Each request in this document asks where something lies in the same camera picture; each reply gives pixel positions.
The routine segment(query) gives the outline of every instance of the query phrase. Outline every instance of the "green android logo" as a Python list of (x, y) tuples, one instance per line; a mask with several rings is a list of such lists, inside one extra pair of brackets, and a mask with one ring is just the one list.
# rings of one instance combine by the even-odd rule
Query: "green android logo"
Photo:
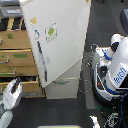
[(53, 32), (54, 32), (54, 29), (51, 27), (51, 28), (49, 29), (48, 35), (49, 35), (49, 36), (52, 36), (52, 35), (53, 35)]

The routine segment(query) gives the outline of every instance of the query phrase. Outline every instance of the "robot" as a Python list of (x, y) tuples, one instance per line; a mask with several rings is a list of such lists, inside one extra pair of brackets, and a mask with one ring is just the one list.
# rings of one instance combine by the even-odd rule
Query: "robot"
[(0, 128), (7, 128), (10, 124), (13, 113), (22, 96), (22, 83), (20, 78), (12, 80), (3, 92), (3, 100), (0, 101)]
[[(120, 14), (122, 27), (128, 34), (128, 9)], [(128, 91), (128, 37), (114, 34), (110, 47), (97, 47), (92, 61), (94, 95), (112, 106)]]

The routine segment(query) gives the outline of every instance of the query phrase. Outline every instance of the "blue label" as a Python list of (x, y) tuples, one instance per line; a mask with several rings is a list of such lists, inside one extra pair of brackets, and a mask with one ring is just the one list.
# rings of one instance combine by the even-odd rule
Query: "blue label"
[(120, 71), (117, 74), (117, 77), (114, 78), (114, 81), (119, 85), (122, 82), (123, 78), (125, 77), (125, 74), (126, 74), (126, 70), (124, 68), (120, 68)]

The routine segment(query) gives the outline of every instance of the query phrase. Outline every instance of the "gray floor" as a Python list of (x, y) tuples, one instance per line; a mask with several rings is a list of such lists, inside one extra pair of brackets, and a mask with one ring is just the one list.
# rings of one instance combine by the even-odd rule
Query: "gray floor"
[[(124, 1), (121, 3), (120, 0), (106, 0), (104, 4), (99, 4), (96, 0), (92, 0), (85, 52), (91, 52), (92, 44), (102, 47), (110, 46), (111, 36), (114, 33), (126, 36), (119, 17), (120, 11), (128, 7), (128, 0)], [(86, 86), (88, 83), (84, 80), (88, 79), (89, 75), (83, 78), (82, 74), (83, 72), (81, 72), (80, 89), (84, 91), (84, 85)], [(99, 124), (103, 128), (105, 119), (100, 110), (94, 109), (95, 104), (92, 104), (94, 102), (88, 100), (89, 95), (93, 97), (92, 92), (88, 92), (86, 96), (85, 93), (78, 91), (77, 99), (22, 99), (20, 105), (13, 110), (14, 118), (9, 127), (36, 128), (41, 125), (79, 125), (82, 128), (92, 128), (90, 115), (94, 115), (98, 117)]]

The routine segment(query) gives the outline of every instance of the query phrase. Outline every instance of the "white refrigerator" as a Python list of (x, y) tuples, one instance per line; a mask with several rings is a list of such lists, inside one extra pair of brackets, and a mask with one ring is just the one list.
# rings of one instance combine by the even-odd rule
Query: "white refrigerator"
[(76, 98), (91, 0), (19, 1), (47, 98)]

